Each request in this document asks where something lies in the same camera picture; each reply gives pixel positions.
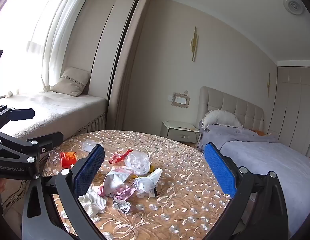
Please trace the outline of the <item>crushed orange-label plastic bottle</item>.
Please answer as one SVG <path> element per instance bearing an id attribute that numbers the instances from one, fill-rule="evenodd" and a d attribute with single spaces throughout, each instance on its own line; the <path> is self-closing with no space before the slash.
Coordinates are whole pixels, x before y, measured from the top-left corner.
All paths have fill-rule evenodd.
<path id="1" fill-rule="evenodd" d="M 58 174 L 65 168 L 72 168 L 77 162 L 77 154 L 75 152 L 58 152 L 51 151 L 45 164 L 44 171 L 47 175 Z"/>

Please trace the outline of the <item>white printed plastic bag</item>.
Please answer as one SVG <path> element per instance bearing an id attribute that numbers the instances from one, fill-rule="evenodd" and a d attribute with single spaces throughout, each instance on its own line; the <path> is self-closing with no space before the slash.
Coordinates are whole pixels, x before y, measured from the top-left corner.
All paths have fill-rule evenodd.
<path id="1" fill-rule="evenodd" d="M 155 188 L 161 178 L 162 172 L 163 170 L 161 168 L 157 168 L 148 176 L 133 178 L 132 170 L 117 167 L 111 169 L 106 174 L 101 185 L 105 193 L 114 192 L 119 187 L 133 187 L 136 189 L 136 193 L 154 197 L 156 195 Z"/>

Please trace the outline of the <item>clear plastic blister tray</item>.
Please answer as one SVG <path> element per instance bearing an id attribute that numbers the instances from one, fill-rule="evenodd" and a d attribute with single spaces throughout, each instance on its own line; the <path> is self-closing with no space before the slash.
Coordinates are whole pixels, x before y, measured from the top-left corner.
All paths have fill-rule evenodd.
<path id="1" fill-rule="evenodd" d="M 81 144 L 82 150 L 88 153 L 91 152 L 92 149 L 94 149 L 96 145 L 101 145 L 101 143 L 92 141 L 92 140 L 84 140 L 80 142 L 80 144 Z"/>

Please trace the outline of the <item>window seat bench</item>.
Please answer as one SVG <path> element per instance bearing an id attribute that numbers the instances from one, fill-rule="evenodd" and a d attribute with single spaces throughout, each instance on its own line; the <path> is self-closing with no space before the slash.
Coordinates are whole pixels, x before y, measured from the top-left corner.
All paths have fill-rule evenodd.
<path id="1" fill-rule="evenodd" d="M 67 140 L 79 134 L 103 130 L 106 124 L 107 100 L 90 95 L 74 97 L 56 92 L 13 95 L 0 99 L 0 105 L 34 109 L 34 118 L 10 121 L 1 129 L 1 132 L 22 140 L 54 132 L 61 132 Z"/>

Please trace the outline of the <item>red candy wrapper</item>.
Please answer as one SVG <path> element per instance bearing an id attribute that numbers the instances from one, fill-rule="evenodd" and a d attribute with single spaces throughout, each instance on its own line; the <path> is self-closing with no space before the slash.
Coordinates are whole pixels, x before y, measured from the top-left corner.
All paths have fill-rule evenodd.
<path id="1" fill-rule="evenodd" d="M 132 149 L 128 149 L 125 153 L 113 153 L 111 159 L 109 160 L 110 164 L 116 164 L 120 163 L 121 161 L 124 161 L 125 158 L 128 156 L 130 152 L 132 152 Z"/>

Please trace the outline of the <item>pink wrapper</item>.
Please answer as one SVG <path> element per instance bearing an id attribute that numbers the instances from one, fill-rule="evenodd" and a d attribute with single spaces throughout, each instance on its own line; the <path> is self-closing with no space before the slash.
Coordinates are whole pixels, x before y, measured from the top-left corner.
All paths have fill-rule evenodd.
<path id="1" fill-rule="evenodd" d="M 105 193 L 103 186 L 101 185 L 98 188 L 98 195 L 101 197 L 110 196 L 110 197 L 115 197 L 120 200 L 127 200 L 135 193 L 135 191 L 136 189 L 133 187 L 119 187 L 114 192 Z"/>

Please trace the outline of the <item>silver foil wrapper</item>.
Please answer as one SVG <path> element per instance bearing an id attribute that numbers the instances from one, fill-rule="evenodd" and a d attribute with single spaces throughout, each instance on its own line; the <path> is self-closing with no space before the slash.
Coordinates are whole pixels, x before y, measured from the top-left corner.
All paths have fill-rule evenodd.
<path id="1" fill-rule="evenodd" d="M 131 203 L 126 200 L 118 199 L 113 197 L 113 205 L 116 210 L 123 214 L 128 214 L 131 209 Z"/>

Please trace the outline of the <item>beige tufted bed headboard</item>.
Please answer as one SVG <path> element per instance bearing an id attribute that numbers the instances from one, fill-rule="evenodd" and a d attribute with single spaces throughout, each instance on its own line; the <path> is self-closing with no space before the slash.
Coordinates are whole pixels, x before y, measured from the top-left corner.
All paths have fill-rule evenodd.
<path id="1" fill-rule="evenodd" d="M 263 131 L 264 111 L 261 107 L 219 90 L 203 86 L 199 92 L 197 124 L 208 113 L 216 109 L 234 114 L 244 128 Z"/>

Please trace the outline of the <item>clear crumpled plastic bag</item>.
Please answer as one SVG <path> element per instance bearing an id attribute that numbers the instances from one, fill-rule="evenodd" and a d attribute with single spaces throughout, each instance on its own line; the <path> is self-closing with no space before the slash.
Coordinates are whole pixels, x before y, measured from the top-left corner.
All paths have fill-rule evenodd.
<path id="1" fill-rule="evenodd" d="M 144 152 L 132 151 L 124 160 L 125 166 L 137 176 L 143 176 L 150 171 L 150 158 Z"/>

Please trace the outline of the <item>grey bedside table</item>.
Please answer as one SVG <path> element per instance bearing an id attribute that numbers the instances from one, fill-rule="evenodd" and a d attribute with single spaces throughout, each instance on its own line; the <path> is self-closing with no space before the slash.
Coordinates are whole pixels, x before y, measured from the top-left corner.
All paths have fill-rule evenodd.
<path id="1" fill-rule="evenodd" d="M 178 142 L 189 142 L 196 144 L 199 139 L 199 129 L 193 124 L 180 121 L 162 121 L 160 136 Z"/>

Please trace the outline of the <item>beige cushion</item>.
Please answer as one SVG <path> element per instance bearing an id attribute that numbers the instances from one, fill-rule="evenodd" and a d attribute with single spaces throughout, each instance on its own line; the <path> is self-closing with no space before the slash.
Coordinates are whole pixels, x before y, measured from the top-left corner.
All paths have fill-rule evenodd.
<path id="1" fill-rule="evenodd" d="M 70 96 L 79 96 L 82 94 L 91 73 L 82 69 L 68 67 L 63 72 L 59 81 L 51 88 L 51 91 Z"/>

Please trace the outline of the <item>beige wardrobe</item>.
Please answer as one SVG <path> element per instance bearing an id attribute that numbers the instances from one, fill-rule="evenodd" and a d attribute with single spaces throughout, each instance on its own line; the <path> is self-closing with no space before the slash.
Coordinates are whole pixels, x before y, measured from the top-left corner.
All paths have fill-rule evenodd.
<path id="1" fill-rule="evenodd" d="M 268 133 L 308 155 L 310 146 L 310 67 L 278 67 L 274 109 Z"/>

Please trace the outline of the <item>white sheer curtain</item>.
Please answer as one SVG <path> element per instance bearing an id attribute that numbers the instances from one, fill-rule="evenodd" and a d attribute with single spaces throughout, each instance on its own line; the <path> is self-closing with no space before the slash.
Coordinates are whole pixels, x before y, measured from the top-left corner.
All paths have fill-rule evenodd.
<path id="1" fill-rule="evenodd" d="M 7 0 L 0 10 L 0 96 L 47 92 L 57 83 L 85 0 Z"/>

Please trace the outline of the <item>round ceiling vent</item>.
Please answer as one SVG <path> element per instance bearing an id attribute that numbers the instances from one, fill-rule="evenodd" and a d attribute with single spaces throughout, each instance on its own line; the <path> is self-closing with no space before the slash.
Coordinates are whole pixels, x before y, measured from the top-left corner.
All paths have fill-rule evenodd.
<path id="1" fill-rule="evenodd" d="M 283 0 L 283 5 L 293 15 L 302 15 L 304 12 L 304 5 L 299 0 Z"/>

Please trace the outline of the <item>framed wall switch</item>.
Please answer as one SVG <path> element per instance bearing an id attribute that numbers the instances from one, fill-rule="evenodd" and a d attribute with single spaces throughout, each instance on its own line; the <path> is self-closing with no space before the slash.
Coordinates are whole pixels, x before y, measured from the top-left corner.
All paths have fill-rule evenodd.
<path id="1" fill-rule="evenodd" d="M 172 96 L 172 106 L 180 108 L 188 108 L 190 103 L 190 96 L 181 93 L 173 93 Z"/>

